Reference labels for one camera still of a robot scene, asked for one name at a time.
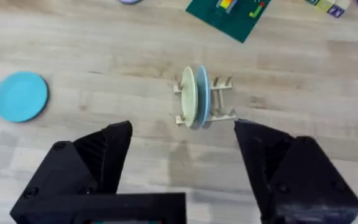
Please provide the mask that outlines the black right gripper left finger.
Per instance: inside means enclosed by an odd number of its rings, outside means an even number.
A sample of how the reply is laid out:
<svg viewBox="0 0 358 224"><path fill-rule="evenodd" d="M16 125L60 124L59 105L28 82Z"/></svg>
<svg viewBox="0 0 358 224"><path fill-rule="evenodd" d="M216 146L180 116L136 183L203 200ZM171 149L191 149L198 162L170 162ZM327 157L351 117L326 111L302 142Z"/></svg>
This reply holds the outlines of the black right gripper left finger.
<svg viewBox="0 0 358 224"><path fill-rule="evenodd" d="M132 131L131 122L122 121L75 141L54 143L10 214L59 195L115 194Z"/></svg>

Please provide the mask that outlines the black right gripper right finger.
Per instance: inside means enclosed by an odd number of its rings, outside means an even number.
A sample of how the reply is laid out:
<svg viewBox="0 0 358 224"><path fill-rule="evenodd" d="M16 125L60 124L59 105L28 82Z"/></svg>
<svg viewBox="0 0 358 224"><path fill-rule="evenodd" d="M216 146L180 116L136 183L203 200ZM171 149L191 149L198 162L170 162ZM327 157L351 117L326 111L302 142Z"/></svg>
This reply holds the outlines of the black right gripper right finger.
<svg viewBox="0 0 358 224"><path fill-rule="evenodd" d="M246 119L234 122L262 223L352 223L358 196L318 142Z"/></svg>

